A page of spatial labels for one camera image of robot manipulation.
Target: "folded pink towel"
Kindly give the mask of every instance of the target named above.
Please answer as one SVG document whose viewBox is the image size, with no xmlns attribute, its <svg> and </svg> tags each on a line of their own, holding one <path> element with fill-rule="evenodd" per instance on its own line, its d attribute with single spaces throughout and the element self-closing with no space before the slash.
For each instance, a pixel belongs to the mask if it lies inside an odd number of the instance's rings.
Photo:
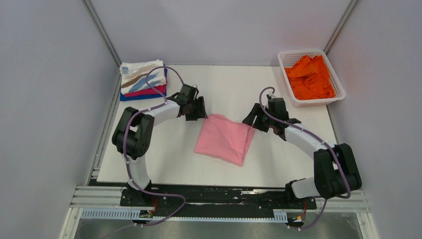
<svg viewBox="0 0 422 239">
<path fill-rule="evenodd" d="M 242 166 L 254 133 L 250 126 L 212 114 L 204 120 L 195 153 Z"/>
</svg>

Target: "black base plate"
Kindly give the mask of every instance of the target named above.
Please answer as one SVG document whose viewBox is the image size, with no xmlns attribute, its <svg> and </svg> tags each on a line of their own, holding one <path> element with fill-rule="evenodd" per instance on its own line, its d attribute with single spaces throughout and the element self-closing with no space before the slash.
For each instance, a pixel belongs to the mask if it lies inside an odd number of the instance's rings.
<svg viewBox="0 0 422 239">
<path fill-rule="evenodd" d="M 273 209 L 316 209 L 312 198 L 292 202 L 284 188 L 222 187 L 149 184 L 145 190 L 154 193 L 181 194 L 186 197 L 186 205 L 177 217 L 217 217 L 217 218 L 272 218 Z M 176 197 L 152 197 L 129 185 L 122 190 L 120 205 L 125 207 L 152 207 L 157 200 L 155 216 L 167 216 L 182 203 Z"/>
</svg>

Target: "white plastic basket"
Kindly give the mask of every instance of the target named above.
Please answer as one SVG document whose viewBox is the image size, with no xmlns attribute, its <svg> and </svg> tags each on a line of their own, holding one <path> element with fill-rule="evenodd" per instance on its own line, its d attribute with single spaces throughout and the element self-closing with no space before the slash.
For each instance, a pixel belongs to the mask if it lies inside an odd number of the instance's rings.
<svg viewBox="0 0 422 239">
<path fill-rule="evenodd" d="M 335 91 L 334 98 L 327 99 L 316 99 L 316 100 L 298 100 L 293 94 L 292 87 L 290 86 L 289 79 L 287 78 L 285 67 L 292 67 L 297 61 L 299 61 L 303 56 L 308 55 L 310 57 L 322 56 L 324 58 L 324 63 L 327 66 L 327 69 L 330 74 L 330 82 Z M 294 107 L 306 107 L 306 106 L 321 106 L 328 105 L 331 102 L 343 100 L 346 96 L 343 86 L 338 80 L 337 75 L 334 72 L 334 69 L 331 66 L 326 54 L 319 49 L 306 49 L 298 51 L 282 51 L 278 53 L 278 60 L 280 61 L 281 71 L 284 77 L 284 83 L 286 83 L 287 92 L 289 97 L 292 99 L 292 105 Z"/>
</svg>

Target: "white board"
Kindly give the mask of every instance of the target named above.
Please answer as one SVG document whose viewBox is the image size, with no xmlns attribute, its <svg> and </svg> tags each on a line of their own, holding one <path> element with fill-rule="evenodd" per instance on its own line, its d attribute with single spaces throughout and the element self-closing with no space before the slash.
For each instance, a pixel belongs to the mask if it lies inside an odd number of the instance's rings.
<svg viewBox="0 0 422 239">
<path fill-rule="evenodd" d="M 335 142 L 325 106 L 294 108 L 282 85 L 280 67 L 242 66 L 174 66 L 186 84 L 196 84 L 204 96 L 208 114 L 222 114 L 241 122 L 258 102 L 259 93 L 267 86 L 276 88 L 276 96 L 285 96 L 291 118 L 297 118 L 323 139 Z M 180 90 L 175 74 L 169 73 L 168 93 Z M 132 106 L 148 108 L 162 99 L 120 103 L 111 134 L 123 110 Z M 282 141 L 271 130 L 256 131 L 242 167 L 220 159 L 194 153 L 202 120 L 185 118 L 168 120 L 154 127 L 151 145 L 146 153 L 148 174 L 153 183 L 283 187 L 294 179 L 313 176 L 313 161 L 296 146 Z M 126 182 L 127 172 L 122 156 L 108 141 L 98 176 L 99 182 Z"/>
</svg>

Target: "orange cloth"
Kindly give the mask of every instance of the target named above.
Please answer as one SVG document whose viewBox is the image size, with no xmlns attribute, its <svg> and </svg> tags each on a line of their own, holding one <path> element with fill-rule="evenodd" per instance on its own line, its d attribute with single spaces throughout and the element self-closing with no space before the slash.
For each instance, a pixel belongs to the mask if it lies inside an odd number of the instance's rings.
<svg viewBox="0 0 422 239">
<path fill-rule="evenodd" d="M 285 68 L 298 100 L 334 98 L 335 91 L 322 56 L 303 56 L 292 68 Z"/>
</svg>

